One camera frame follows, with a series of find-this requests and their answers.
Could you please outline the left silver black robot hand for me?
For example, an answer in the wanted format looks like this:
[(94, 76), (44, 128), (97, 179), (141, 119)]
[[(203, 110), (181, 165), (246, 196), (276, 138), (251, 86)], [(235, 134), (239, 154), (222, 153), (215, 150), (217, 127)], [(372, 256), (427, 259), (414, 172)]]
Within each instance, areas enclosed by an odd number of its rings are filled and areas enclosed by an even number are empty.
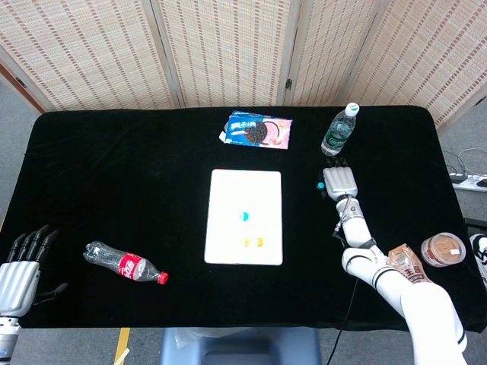
[(0, 317), (20, 318), (32, 306), (54, 300), (67, 289), (61, 283), (54, 290), (37, 292), (41, 265), (58, 235), (44, 225), (14, 240), (6, 262), (0, 264)]

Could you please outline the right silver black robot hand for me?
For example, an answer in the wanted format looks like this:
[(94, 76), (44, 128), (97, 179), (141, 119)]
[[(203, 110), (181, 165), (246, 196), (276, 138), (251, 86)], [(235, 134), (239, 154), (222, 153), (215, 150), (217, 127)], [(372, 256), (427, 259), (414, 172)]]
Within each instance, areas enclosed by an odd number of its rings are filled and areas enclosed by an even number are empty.
[(326, 157), (324, 168), (319, 173), (318, 182), (325, 185), (324, 190), (319, 190), (323, 198), (331, 198), (334, 202), (358, 195), (358, 187), (352, 172), (344, 157)]

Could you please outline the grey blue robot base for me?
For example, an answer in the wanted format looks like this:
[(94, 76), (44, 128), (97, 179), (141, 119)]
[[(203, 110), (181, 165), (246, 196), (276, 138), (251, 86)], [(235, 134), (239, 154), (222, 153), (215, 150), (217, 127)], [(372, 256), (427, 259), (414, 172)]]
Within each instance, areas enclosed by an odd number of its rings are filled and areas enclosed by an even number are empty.
[(315, 328), (166, 328), (159, 365), (322, 365)]

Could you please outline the white rectangular board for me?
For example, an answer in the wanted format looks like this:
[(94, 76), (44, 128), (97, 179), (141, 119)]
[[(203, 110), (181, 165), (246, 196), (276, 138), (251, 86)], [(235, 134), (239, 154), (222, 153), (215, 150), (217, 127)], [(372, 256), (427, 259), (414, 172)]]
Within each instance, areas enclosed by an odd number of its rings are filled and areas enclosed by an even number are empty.
[[(246, 211), (248, 221), (240, 219)], [(264, 245), (257, 246), (257, 238)], [(250, 245), (244, 246), (244, 239)], [(208, 200), (204, 260), (219, 265), (283, 262), (282, 184), (279, 171), (214, 169)]]

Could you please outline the green label water bottle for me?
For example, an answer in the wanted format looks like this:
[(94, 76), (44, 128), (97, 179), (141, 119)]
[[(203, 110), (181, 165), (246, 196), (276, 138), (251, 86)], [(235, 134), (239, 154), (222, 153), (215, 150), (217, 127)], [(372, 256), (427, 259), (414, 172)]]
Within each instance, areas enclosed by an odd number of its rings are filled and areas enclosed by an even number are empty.
[(348, 103), (343, 111), (332, 120), (321, 142), (321, 151), (326, 156), (336, 156), (344, 147), (356, 126), (360, 110), (357, 103)]

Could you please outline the blue pink cookie pack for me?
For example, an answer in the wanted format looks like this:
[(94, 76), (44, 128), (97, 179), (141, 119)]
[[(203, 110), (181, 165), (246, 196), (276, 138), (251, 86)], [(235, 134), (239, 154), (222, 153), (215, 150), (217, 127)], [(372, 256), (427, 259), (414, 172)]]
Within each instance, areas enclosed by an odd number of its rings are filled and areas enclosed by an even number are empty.
[(288, 149), (292, 119), (233, 111), (218, 136), (225, 144)]

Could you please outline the brown snack pouch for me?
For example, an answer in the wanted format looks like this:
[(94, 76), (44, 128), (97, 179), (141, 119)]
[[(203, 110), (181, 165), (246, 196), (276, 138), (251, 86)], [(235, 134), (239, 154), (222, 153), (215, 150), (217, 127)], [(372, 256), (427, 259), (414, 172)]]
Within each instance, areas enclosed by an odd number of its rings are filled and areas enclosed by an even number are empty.
[(389, 265), (413, 284), (430, 282), (418, 256), (407, 245), (402, 244), (388, 252)]

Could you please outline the red label cola bottle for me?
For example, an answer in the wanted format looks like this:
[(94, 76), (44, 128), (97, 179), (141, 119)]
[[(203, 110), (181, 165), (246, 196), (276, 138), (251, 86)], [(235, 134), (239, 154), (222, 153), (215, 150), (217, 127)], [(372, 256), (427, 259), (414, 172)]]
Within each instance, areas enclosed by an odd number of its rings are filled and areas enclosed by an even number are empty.
[(121, 251), (100, 241), (86, 245), (83, 257), (87, 262), (99, 265), (132, 281), (154, 281), (165, 285), (169, 275), (158, 270), (152, 262), (131, 252)]

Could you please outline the round brown lidded cup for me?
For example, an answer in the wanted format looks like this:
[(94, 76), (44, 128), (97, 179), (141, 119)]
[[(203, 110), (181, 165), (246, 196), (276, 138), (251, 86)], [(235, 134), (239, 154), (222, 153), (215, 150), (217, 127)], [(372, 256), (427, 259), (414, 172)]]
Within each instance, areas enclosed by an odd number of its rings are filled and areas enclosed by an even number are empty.
[(421, 254), (430, 266), (443, 268), (462, 262), (466, 257), (466, 247), (458, 236), (443, 232), (424, 240)]

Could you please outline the white power strip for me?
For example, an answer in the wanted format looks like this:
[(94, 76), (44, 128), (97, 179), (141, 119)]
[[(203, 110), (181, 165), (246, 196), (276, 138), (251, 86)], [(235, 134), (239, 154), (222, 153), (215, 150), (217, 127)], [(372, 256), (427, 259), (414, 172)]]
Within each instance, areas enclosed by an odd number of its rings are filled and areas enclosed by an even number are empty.
[(449, 177), (455, 189), (471, 192), (487, 192), (487, 176), (450, 173)]

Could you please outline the black velvet tablecloth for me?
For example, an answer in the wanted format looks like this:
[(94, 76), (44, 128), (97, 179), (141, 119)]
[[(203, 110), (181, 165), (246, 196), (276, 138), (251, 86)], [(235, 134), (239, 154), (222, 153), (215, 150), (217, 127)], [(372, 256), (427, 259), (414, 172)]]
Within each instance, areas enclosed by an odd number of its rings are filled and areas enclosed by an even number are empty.
[[(59, 231), (39, 289), (68, 285), (34, 306), (26, 328), (344, 325), (406, 328), (371, 287), (342, 270), (338, 215), (316, 184), (320, 142), (338, 107), (263, 107), (293, 120), (287, 150), (246, 148), (218, 136), (231, 108), (47, 113), (37, 119), (8, 213), (0, 262), (43, 225)], [(282, 176), (283, 263), (209, 265), (203, 258), (213, 169)], [(87, 262), (100, 241), (168, 273), (137, 282)]]

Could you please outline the black white sneaker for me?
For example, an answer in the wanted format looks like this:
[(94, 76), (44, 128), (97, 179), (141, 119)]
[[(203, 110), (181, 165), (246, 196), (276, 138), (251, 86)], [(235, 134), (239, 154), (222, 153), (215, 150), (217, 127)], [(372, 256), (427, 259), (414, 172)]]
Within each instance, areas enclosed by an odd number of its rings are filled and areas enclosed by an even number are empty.
[(482, 233), (473, 234), (470, 238), (473, 254), (482, 277), (482, 282), (487, 289), (487, 236)]

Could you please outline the woven bamboo folding screen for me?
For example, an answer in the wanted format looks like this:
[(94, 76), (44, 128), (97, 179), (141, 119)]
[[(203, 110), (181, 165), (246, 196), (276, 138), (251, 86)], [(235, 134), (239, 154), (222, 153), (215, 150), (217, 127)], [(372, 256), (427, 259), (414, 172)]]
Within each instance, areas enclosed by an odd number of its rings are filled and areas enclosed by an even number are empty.
[(487, 0), (0, 0), (39, 111), (415, 105), (487, 95)]

